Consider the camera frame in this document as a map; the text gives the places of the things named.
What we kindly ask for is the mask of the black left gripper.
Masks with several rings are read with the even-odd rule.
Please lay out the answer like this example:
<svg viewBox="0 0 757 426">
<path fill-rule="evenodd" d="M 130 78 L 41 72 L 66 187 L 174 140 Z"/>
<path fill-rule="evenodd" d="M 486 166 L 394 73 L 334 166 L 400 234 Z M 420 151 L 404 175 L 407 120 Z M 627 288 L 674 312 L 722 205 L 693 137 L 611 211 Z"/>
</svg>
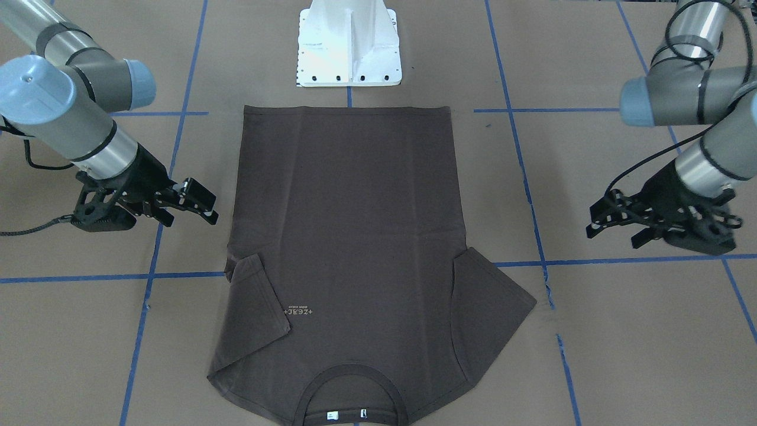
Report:
<svg viewBox="0 0 757 426">
<path fill-rule="evenodd" d="M 593 239 L 609 227 L 642 224 L 647 227 L 632 235 L 632 248 L 639 249 L 652 241 L 667 243 L 668 232 L 691 231 L 702 224 L 700 200 L 681 180 L 675 162 L 671 161 L 649 178 L 637 194 L 626 196 L 619 189 L 611 189 L 592 204 L 586 236 Z"/>
</svg>

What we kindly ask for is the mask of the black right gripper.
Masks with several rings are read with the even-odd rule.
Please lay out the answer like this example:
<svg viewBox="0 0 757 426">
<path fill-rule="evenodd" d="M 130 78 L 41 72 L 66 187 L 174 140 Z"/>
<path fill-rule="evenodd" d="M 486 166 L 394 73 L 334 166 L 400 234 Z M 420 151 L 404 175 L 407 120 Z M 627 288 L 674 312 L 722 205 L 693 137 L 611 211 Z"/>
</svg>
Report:
<svg viewBox="0 0 757 426">
<path fill-rule="evenodd" d="M 119 189 L 119 198 L 113 207 L 116 216 L 144 215 L 164 227 L 171 227 L 174 216 L 163 207 L 166 206 L 192 212 L 210 225 L 216 225 L 218 221 L 213 192 L 191 177 L 181 183 L 171 180 L 162 162 L 141 145 L 134 162 L 121 177 L 125 178 L 125 183 Z"/>
</svg>

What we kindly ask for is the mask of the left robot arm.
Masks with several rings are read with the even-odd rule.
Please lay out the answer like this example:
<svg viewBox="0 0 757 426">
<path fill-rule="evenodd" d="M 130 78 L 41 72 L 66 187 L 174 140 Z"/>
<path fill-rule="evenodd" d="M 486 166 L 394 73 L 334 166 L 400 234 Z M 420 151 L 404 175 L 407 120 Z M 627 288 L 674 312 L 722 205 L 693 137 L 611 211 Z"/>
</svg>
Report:
<svg viewBox="0 0 757 426">
<path fill-rule="evenodd" d="M 721 256 L 743 224 L 729 202 L 755 177 L 755 52 L 736 1 L 681 1 L 645 76 L 627 81 L 619 111 L 635 127 L 703 125 L 683 151 L 627 196 L 611 181 L 585 233 L 640 224 L 633 248 L 654 240 Z"/>
</svg>

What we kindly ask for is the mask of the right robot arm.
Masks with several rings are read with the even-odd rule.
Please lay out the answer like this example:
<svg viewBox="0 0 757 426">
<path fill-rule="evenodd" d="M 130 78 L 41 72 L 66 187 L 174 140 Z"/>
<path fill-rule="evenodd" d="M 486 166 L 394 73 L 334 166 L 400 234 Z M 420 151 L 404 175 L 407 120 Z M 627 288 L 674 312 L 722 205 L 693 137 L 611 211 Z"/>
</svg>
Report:
<svg viewBox="0 0 757 426">
<path fill-rule="evenodd" d="M 111 56 L 46 2 L 3 1 L 1 9 L 3 24 L 31 49 L 2 65 L 2 128 L 46 143 L 78 169 L 83 185 L 74 211 L 50 224 L 109 232 L 145 216 L 169 227 L 172 208 L 216 224 L 214 194 L 192 178 L 172 180 L 112 118 L 154 102 L 146 65 Z"/>
</svg>

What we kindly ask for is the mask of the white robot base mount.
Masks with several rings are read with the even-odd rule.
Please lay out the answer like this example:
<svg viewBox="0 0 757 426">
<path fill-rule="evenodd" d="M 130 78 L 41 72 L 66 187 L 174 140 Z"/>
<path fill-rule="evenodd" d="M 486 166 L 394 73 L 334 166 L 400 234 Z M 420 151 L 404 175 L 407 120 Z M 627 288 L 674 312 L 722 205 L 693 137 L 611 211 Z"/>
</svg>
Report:
<svg viewBox="0 0 757 426">
<path fill-rule="evenodd" d="M 298 17 L 296 85 L 397 86 L 397 14 L 384 1 L 313 1 Z"/>
</svg>

